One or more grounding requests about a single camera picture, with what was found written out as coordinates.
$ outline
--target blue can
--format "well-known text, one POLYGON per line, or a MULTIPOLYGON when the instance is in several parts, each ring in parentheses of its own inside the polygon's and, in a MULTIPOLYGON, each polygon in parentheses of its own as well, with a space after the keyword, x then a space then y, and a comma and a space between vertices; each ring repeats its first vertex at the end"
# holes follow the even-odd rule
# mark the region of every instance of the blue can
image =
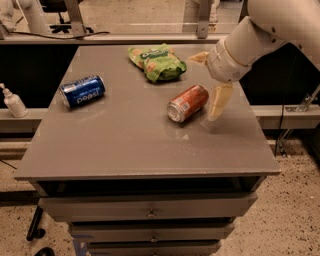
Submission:
POLYGON ((63 103, 67 107, 75 107, 91 101, 105 92, 100 76, 88 76, 59 87, 63 103))

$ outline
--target soda can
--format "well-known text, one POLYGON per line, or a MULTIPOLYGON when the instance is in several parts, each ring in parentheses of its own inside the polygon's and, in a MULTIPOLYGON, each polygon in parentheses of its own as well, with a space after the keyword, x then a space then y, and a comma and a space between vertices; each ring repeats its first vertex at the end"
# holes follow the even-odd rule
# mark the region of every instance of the soda can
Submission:
POLYGON ((202 108, 209 99, 207 89, 194 85, 173 98, 167 107, 168 116, 175 122, 182 123, 202 108))
POLYGON ((72 108, 103 95, 105 86, 100 76, 93 75, 61 85, 59 90, 63 103, 72 108))

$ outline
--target drawer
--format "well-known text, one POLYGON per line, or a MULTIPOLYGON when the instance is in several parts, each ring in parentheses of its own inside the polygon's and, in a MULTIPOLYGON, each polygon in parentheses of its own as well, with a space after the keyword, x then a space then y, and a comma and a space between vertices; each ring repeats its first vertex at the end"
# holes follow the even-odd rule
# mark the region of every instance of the drawer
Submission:
POLYGON ((73 224, 70 234, 81 242, 162 242, 220 240, 233 231, 233 223, 211 221, 115 222, 73 224))
POLYGON ((219 241, 87 244, 92 256, 210 256, 220 247, 219 241))
POLYGON ((42 198, 42 207, 56 221, 88 222, 242 216, 257 196, 251 193, 169 194, 42 198))

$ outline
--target red can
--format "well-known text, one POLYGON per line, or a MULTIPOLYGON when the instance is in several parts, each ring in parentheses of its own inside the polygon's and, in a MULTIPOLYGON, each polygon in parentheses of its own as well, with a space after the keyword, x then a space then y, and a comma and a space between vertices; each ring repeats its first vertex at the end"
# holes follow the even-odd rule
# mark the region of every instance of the red can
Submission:
POLYGON ((191 86, 169 102, 168 115, 173 121, 182 123, 202 108, 208 99, 209 93, 205 87, 202 85, 191 86))

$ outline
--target floor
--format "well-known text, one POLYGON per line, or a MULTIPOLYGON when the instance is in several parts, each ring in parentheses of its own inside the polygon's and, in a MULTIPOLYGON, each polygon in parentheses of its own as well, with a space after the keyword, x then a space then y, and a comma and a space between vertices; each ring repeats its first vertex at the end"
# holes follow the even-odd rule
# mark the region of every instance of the floor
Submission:
MULTIPOLYGON (((98 31, 108 29, 120 33, 127 32, 129 28, 130 32, 140 32, 142 29, 147 33, 156 29, 180 32, 186 11, 184 3, 184 0, 161 3, 158 0, 84 0, 80 6, 85 22, 98 31), (168 15, 168 10, 174 10, 175 15, 168 15), (164 26, 163 19, 179 26, 164 26)), ((218 19, 227 26, 225 31, 228 32, 230 24, 234 26, 239 15, 239 3, 229 0, 221 2, 220 7, 218 19)), ((23 26, 25 24, 21 22, 18 28, 23 29, 23 26)), ((274 147, 274 140, 268 139, 270 147, 274 147)), ((29 142, 0 140, 0 159, 5 161, 0 162, 1 192, 33 189, 30 184, 12 178, 28 145, 29 142)), ((319 165, 305 142, 299 138, 291 138, 286 149, 287 158, 277 156, 281 174, 268 177, 258 189, 259 199, 244 217, 236 220, 236 229, 222 241, 223 246, 216 256, 320 255, 319 165)), ((35 208, 0 207, 0 256, 35 255, 46 246, 51 247, 57 256, 75 255, 67 225, 55 223, 46 213, 40 223, 40 227, 47 232, 45 237, 32 242, 26 240, 35 208)))

